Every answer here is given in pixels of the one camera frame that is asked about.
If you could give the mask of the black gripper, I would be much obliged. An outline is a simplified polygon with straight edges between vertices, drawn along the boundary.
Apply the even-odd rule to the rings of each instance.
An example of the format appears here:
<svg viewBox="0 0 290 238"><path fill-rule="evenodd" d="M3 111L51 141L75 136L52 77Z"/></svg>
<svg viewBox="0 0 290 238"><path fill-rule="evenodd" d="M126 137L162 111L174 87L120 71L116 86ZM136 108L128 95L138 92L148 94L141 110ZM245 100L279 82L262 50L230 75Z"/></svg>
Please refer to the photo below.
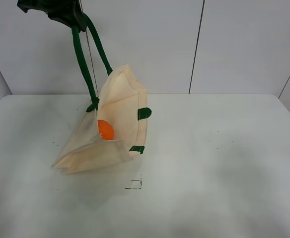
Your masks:
<svg viewBox="0 0 290 238"><path fill-rule="evenodd" d="M86 31L87 23L78 0L18 0L17 6L25 13L31 9L42 11L51 20Z"/></svg>

